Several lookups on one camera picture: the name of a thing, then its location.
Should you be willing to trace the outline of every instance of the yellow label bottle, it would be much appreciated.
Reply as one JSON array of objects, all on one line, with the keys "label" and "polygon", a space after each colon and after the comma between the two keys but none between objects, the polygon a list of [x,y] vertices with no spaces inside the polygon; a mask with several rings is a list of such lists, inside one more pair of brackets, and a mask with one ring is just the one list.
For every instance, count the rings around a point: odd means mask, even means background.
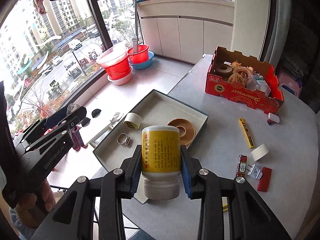
[{"label": "yellow label bottle", "polygon": [[142,175],[147,198],[164,200],[179,196],[181,174],[179,129],[154,125],[142,130]]}]

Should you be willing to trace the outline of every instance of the white tray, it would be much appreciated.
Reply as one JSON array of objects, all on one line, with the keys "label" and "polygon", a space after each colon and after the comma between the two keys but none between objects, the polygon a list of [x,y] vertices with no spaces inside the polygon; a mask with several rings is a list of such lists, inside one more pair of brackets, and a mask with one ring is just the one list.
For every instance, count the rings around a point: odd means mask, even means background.
[{"label": "white tray", "polygon": [[[198,132],[208,119],[208,115],[157,90],[152,90],[130,112],[141,116],[142,123],[139,129],[131,130],[126,127],[123,124],[125,119],[123,117],[93,151],[107,171],[119,168],[124,159],[132,157],[136,146],[141,144],[141,131],[143,128],[151,125],[167,125],[173,119],[184,118],[189,120],[195,127],[195,138],[197,138]],[[128,146],[122,146],[117,143],[117,137],[120,133],[126,133],[130,136],[131,140]],[[144,195],[144,177],[142,175],[134,197],[142,204],[148,199]]]}]

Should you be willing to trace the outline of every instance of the metal hose clamp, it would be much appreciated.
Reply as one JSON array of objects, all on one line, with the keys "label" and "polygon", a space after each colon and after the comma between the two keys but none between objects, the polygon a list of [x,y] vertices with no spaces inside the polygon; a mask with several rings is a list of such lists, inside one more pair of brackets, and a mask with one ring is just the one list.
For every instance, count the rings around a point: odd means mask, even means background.
[{"label": "metal hose clamp", "polygon": [[123,146],[127,146],[130,142],[130,137],[127,136],[126,133],[120,133],[120,135],[117,138],[118,144],[121,144]]}]

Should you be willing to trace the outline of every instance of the black robotic claw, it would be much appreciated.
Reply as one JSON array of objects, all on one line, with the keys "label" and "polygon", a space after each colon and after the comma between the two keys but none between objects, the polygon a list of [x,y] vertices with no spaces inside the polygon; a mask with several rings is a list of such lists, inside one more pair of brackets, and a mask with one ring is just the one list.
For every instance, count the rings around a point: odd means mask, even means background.
[{"label": "black robotic claw", "polygon": [[[289,240],[279,220],[244,178],[220,178],[181,146],[188,197],[201,199],[198,240],[224,239],[221,197],[228,198],[231,240]],[[31,240],[92,239],[95,197],[100,196],[99,239],[125,240],[121,199],[131,199],[141,174],[141,145],[132,158],[103,178],[79,177],[50,211]]]},{"label": "black robotic claw", "polygon": [[36,121],[12,140],[6,119],[3,82],[0,82],[0,108],[0,166],[7,180],[2,195],[14,208],[22,194],[35,193],[38,208],[31,212],[42,221],[47,211],[38,189],[73,146],[71,129],[84,119],[87,110],[74,104],[65,106],[52,116]]}]

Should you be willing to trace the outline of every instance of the red cardboard box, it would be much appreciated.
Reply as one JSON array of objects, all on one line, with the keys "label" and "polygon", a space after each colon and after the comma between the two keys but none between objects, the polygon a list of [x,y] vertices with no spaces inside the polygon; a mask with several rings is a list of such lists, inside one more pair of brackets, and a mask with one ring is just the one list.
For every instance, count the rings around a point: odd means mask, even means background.
[{"label": "red cardboard box", "polygon": [[[214,71],[215,64],[223,64],[225,61],[234,62],[238,60],[242,66],[249,66],[264,77],[271,92],[268,97],[259,90],[249,90],[240,83],[229,83],[226,78],[219,76]],[[266,114],[273,113],[280,108],[284,102],[282,91],[278,89],[279,81],[275,76],[275,70],[268,62],[258,61],[255,57],[244,56],[239,51],[228,51],[222,47],[216,47],[211,65],[207,73],[205,92],[215,96],[222,96],[233,102],[245,103],[253,109],[262,109]]]}]

